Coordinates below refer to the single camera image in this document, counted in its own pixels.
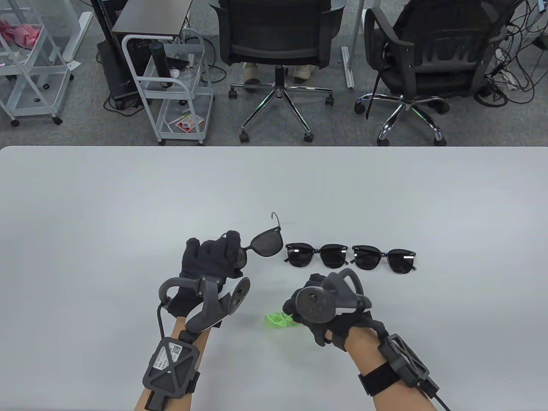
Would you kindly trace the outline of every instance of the sunglasses frame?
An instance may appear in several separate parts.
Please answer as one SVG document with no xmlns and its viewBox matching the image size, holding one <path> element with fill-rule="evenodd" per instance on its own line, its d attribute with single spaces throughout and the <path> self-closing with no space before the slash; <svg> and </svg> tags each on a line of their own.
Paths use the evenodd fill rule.
<svg viewBox="0 0 548 411">
<path fill-rule="evenodd" d="M 283 249 L 283 238 L 282 238 L 282 235 L 281 235 L 281 232 L 282 232 L 282 225 L 279 223 L 279 218 L 278 218 L 278 214 L 276 214 L 275 212 L 272 212 L 270 214 L 270 218 L 273 220 L 274 219 L 274 216 L 276 216 L 276 221 L 278 222 L 278 225 L 276 227 L 274 227 L 273 229 L 270 229 L 270 230 L 266 230 L 266 231 L 263 231 L 262 233 L 260 234 L 257 234 L 255 237 L 253 237 L 253 239 L 249 242 L 249 245 L 247 247 L 240 247 L 240 250 L 243 251 L 243 254 L 246 256 L 246 262 L 244 263 L 244 265 L 242 265 L 241 267 L 236 267 L 238 268 L 239 270 L 241 270 L 242 268 L 244 268 L 246 265 L 247 265 L 247 251 L 248 250 L 253 250 L 255 251 L 255 253 L 261 257 L 272 257 L 276 254 L 278 254 L 282 249 Z M 260 255 L 256 249 L 253 248 L 252 244 L 253 242 L 257 239 L 257 237 L 260 237 L 264 234 L 267 234 L 267 233 L 270 233 L 270 232 L 277 232 L 279 234 L 279 237 L 280 237 L 280 240 L 281 240 L 281 243 L 282 243 L 282 247 L 276 251 L 274 254 L 272 255 L 268 255 L 268 256 L 264 256 L 264 255 Z"/>
<path fill-rule="evenodd" d="M 310 256 L 310 261 L 307 262 L 306 265 L 304 265 L 304 266 L 302 266 L 302 267 L 297 267 L 297 266 L 291 264 L 291 262 L 289 262 L 289 251 L 291 250 L 291 247 L 292 247 L 294 244 L 304 244 L 304 245 L 309 246 L 310 249 L 312 250 L 312 255 Z M 295 268 L 303 269 L 304 267 L 308 267 L 308 266 L 309 266 L 309 264 L 310 264 L 310 263 L 312 262 L 312 260 L 314 259 L 314 255 L 315 255 L 315 254 L 319 254 L 319 257 L 320 257 L 320 259 L 322 260 L 322 264 L 323 264 L 324 266 L 326 266 L 327 268 L 329 268 L 329 269 L 335 270 L 335 269 L 341 268 L 341 267 L 342 267 L 343 265 L 345 265 L 345 264 L 346 264 L 346 265 L 349 264 L 349 262 L 346 261 L 346 258 L 345 258 L 344 261 L 343 261 L 343 264 L 341 264 L 339 267 L 329 267 L 329 266 L 325 263 L 325 261 L 323 260 L 323 258 L 322 258 L 322 248 L 325 247 L 325 246 L 340 246 L 341 251 L 345 251 L 345 252 L 349 250 L 349 247 L 348 247 L 348 246 L 345 246 L 345 245 L 343 245 L 343 244 L 324 244 L 324 245 L 321 246 L 320 248 L 314 248 L 313 246 L 311 246 L 311 245 L 308 244 L 308 243 L 288 243 L 288 244 L 286 244 L 286 250 L 287 250 L 288 256 L 287 256 L 287 258 L 286 258 L 285 260 L 283 260 L 283 261 L 284 261 L 284 262 L 290 263 L 290 264 L 291 264 L 293 267 L 295 267 Z"/>
<path fill-rule="evenodd" d="M 370 269 L 363 269 L 361 267 L 359 267 L 357 264 L 356 264 L 356 267 L 358 267 L 360 270 L 365 270 L 365 271 L 372 271 L 374 270 L 375 268 L 377 268 L 381 262 L 381 260 L 383 258 L 386 258 L 386 261 L 388 262 L 388 266 L 390 267 L 390 270 L 392 270 L 392 272 L 394 274 L 400 274 L 400 275 L 405 275 L 405 274 L 409 274 L 411 272 L 411 270 L 413 271 L 416 271 L 416 267 L 414 265 L 411 266 L 411 270 L 409 270 L 408 272 L 397 272 L 395 271 L 393 268 L 392 268 L 392 265 L 390 264 L 390 259 L 389 259 L 389 256 L 390 256 L 390 253 L 392 251 L 396 251 L 396 250 L 401 250 L 401 251 L 407 251 L 409 252 L 409 255 L 411 257 L 413 257 L 413 260 L 415 259 L 416 257 L 416 252 L 414 251 L 411 251 L 411 250 L 405 250 L 403 248 L 393 248 L 391 249 L 390 251 L 386 252 L 386 253 L 383 253 L 381 250 L 379 250 L 377 247 L 374 247 L 374 246 L 352 246 L 352 252 L 354 254 L 354 259 L 352 261 L 350 261 L 350 264 L 356 264 L 356 251 L 368 251 L 368 252 L 371 252 L 371 251 L 378 251 L 379 252 L 379 255 L 380 255 L 380 258 L 379 258 L 379 261 L 375 264 L 374 267 L 370 268 Z"/>
</svg>

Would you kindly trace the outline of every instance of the rolling cart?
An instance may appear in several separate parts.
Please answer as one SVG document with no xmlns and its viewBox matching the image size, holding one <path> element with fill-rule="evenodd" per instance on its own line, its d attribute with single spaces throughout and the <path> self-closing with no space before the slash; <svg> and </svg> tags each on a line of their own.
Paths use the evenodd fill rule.
<svg viewBox="0 0 548 411">
<path fill-rule="evenodd" d="M 199 44 L 174 44 L 170 36 L 127 35 L 122 41 L 122 50 L 127 60 L 129 70 L 141 96 L 145 111 L 152 124 L 152 129 L 158 144 L 165 145 L 166 140 L 196 140 L 203 144 L 211 120 L 211 110 L 214 101 L 213 86 L 209 75 L 209 64 L 206 58 L 206 47 L 203 37 L 191 28 L 183 28 L 181 33 L 189 33 L 197 37 Z M 164 43 L 168 57 L 181 60 L 194 60 L 194 65 L 188 65 L 178 78 L 158 77 L 154 60 L 151 57 L 142 76 L 135 72 L 135 66 L 128 53 L 128 41 L 131 39 L 158 40 Z M 169 88 L 162 87 L 161 83 L 171 83 Z M 161 100 L 162 106 L 155 118 L 150 110 L 149 101 Z M 184 112 L 190 112 L 194 124 L 199 124 L 198 117 L 203 122 L 186 133 L 176 126 L 177 120 Z"/>
<path fill-rule="evenodd" d="M 7 102 L 0 107 L 12 119 L 13 127 L 19 126 L 18 117 L 51 115 L 55 124 L 62 124 L 58 116 L 67 84 L 74 76 L 62 58 L 59 48 L 47 31 L 38 13 L 32 8 L 7 8 L 0 10 L 0 18 L 13 14 L 20 24 L 26 23 L 25 14 L 32 14 L 38 24 L 31 24 L 40 34 L 32 49 L 25 49 L 0 36 L 0 76 L 15 80 Z M 49 43 L 50 52 L 44 45 Z"/>
</svg>

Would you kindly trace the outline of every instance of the forearm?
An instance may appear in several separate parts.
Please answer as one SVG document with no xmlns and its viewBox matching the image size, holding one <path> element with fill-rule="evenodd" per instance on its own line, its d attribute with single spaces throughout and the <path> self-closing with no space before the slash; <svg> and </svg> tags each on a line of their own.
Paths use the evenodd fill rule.
<svg viewBox="0 0 548 411">
<path fill-rule="evenodd" d="M 375 331 L 351 328 L 345 349 L 355 362 L 360 374 L 367 375 L 386 360 L 378 350 Z M 436 411 L 432 402 L 417 388 L 409 388 L 403 381 L 388 387 L 373 397 L 376 411 Z"/>
<path fill-rule="evenodd" d="M 185 330 L 185 317 L 178 317 L 175 322 L 175 327 L 173 327 L 172 332 L 172 338 L 178 338 L 179 333 L 183 330 Z M 202 356 L 204 353 L 204 349 L 206 348 L 206 342 L 209 337 L 209 329 L 207 331 L 204 331 L 198 339 L 194 342 L 194 345 L 199 349 L 200 351 L 200 358 L 198 360 L 197 366 L 200 365 L 200 361 L 202 360 Z M 137 401 L 137 405 L 135 406 L 134 411 L 146 411 L 145 406 L 146 402 L 149 399 L 150 390 L 143 389 L 141 396 L 139 397 L 139 400 Z M 192 395 L 185 395 L 182 398 L 171 398 L 166 407 L 165 411 L 190 411 L 190 402 L 192 400 Z"/>
</svg>

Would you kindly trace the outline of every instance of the person's leg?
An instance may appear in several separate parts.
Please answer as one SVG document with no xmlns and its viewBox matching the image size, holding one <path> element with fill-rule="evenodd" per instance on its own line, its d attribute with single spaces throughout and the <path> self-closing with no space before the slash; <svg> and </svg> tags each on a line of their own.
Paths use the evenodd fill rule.
<svg viewBox="0 0 548 411">
<path fill-rule="evenodd" d="M 310 74 L 312 73 L 312 70 L 314 70 L 316 66 L 298 66 L 295 68 L 295 71 L 293 72 L 293 81 L 296 84 L 303 84 L 305 81 L 307 81 L 310 78 Z"/>
<path fill-rule="evenodd" d="M 255 63 L 243 64 L 242 82 L 245 84 L 259 84 L 259 68 Z"/>
</svg>

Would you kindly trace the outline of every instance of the chair backrest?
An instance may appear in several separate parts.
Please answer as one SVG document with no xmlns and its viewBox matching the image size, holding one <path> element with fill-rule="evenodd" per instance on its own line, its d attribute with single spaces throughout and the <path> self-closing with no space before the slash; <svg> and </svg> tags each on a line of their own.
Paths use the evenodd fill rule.
<svg viewBox="0 0 548 411">
<path fill-rule="evenodd" d="M 415 73 L 473 71 L 523 0 L 410 0 L 393 26 L 415 44 Z"/>
<path fill-rule="evenodd" d="M 346 0 L 210 0 L 224 63 L 329 64 Z"/>
</svg>

